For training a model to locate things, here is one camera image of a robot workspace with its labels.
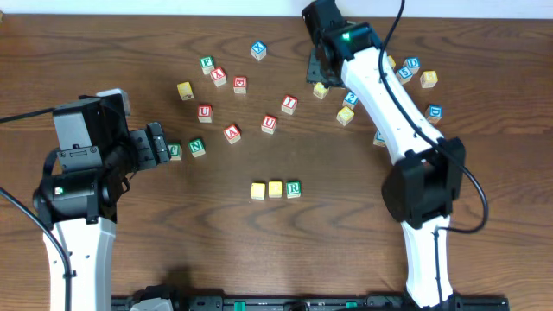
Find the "red A block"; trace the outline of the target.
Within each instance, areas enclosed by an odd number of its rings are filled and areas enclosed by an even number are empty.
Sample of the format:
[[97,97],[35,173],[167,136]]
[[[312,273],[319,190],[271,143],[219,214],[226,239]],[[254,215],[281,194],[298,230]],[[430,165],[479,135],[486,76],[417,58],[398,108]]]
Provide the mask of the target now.
[[235,124],[232,124],[224,129],[224,136],[229,144],[234,144],[241,139],[241,132]]

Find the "blue D block upper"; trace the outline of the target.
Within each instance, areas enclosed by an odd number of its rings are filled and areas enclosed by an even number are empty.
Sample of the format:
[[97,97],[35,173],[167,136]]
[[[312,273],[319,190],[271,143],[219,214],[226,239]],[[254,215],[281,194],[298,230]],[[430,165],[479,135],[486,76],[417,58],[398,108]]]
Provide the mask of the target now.
[[408,57],[405,59],[403,66],[409,69],[412,74],[416,74],[421,67],[421,63],[418,57]]

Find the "blue P block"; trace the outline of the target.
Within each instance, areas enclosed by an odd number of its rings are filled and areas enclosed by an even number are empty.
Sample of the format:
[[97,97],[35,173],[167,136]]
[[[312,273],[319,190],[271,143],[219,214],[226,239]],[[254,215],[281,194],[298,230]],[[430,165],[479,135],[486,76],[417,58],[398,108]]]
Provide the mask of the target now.
[[373,139],[373,144],[376,145],[376,146],[379,146],[379,147],[385,147],[386,144],[385,144],[385,140],[382,136],[382,134],[377,131],[375,133],[375,136],[374,136],[374,139]]

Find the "yellow S block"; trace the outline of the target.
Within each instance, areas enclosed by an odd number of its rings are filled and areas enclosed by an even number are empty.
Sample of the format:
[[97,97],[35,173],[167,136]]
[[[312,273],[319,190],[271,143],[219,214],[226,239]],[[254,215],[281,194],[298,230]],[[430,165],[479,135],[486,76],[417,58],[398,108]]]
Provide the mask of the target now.
[[343,106],[337,113],[336,119],[343,126],[348,125],[354,117],[354,112],[347,106]]

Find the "red U block left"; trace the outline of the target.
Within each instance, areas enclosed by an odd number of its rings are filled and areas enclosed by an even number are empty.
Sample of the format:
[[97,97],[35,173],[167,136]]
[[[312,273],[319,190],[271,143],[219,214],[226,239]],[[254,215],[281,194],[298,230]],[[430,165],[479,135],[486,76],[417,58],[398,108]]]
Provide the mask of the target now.
[[211,123],[213,121],[213,108],[211,105],[198,106],[198,119],[201,123]]

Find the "blue 2 block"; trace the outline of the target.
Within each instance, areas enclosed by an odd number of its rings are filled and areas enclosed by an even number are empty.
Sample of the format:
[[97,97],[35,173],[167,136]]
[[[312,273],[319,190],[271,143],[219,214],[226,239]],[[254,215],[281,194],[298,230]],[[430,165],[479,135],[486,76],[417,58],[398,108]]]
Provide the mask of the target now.
[[344,97],[342,105],[353,111],[358,102],[359,98],[353,92],[349,91]]

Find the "blue d block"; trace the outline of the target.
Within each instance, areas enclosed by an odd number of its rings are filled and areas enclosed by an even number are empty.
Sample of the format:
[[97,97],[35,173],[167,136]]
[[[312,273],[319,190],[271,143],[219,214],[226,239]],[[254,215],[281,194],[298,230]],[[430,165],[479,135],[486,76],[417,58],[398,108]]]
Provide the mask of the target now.
[[403,66],[409,69],[412,74],[416,74],[421,67],[421,63],[418,57],[408,57],[405,59]]
[[438,124],[443,117],[443,109],[440,105],[429,105],[425,116],[431,124]]

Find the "green R block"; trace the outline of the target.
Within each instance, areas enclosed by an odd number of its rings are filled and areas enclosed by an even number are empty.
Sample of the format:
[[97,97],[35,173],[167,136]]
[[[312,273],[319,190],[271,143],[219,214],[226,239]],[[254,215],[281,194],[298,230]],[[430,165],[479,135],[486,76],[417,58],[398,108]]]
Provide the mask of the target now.
[[286,183],[286,196],[288,199],[299,198],[302,195],[302,186],[299,181]]

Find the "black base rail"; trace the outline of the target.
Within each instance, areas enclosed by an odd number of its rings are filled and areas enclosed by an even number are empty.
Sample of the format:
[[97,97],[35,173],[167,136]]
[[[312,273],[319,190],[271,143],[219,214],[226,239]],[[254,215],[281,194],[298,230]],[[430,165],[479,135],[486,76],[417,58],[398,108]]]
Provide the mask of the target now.
[[169,298],[114,298],[111,308],[120,310],[180,311],[412,311],[418,307],[401,296],[372,295],[354,298],[224,298],[191,296],[180,300]]

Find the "red I block centre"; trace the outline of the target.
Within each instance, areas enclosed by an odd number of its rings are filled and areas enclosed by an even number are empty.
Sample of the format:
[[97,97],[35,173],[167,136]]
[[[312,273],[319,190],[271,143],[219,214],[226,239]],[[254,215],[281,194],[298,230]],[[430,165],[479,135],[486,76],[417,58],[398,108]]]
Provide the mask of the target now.
[[298,99],[290,95],[286,95],[281,103],[281,110],[289,115],[293,115],[298,104]]

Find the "yellow O block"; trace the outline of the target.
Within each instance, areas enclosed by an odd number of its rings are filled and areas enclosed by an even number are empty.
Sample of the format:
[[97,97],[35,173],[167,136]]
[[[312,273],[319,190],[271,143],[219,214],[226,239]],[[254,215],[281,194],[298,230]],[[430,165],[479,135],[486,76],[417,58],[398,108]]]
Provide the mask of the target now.
[[281,181],[270,181],[268,191],[271,199],[281,198],[283,196],[283,183]]

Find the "green J block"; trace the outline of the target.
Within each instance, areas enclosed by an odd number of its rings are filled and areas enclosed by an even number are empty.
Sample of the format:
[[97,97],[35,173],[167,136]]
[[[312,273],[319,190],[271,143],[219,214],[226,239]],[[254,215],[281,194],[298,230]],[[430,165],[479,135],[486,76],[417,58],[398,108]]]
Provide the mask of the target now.
[[170,143],[168,145],[171,161],[180,161],[182,159],[182,147],[179,143]]

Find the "blue X block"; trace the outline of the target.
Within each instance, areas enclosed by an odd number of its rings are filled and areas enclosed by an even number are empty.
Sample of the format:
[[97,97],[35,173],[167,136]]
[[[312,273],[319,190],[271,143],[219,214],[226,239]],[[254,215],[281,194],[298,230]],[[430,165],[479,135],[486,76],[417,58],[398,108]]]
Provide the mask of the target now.
[[260,61],[267,55],[267,46],[262,41],[256,41],[251,45],[250,51],[251,56]]

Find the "yellow 8 block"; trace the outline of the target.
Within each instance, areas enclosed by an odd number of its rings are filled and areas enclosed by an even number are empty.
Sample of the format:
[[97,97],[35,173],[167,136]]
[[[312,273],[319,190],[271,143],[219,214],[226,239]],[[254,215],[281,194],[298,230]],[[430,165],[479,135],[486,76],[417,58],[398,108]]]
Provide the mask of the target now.
[[421,88],[433,88],[438,82],[436,71],[424,71],[420,77]]

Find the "yellow C block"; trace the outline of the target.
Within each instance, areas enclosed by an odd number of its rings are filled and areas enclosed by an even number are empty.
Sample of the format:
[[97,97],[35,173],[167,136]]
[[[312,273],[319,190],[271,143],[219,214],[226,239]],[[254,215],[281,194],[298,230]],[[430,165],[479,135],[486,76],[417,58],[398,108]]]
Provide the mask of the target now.
[[251,184],[251,198],[253,200],[264,200],[265,189],[266,185],[264,182],[253,182]]

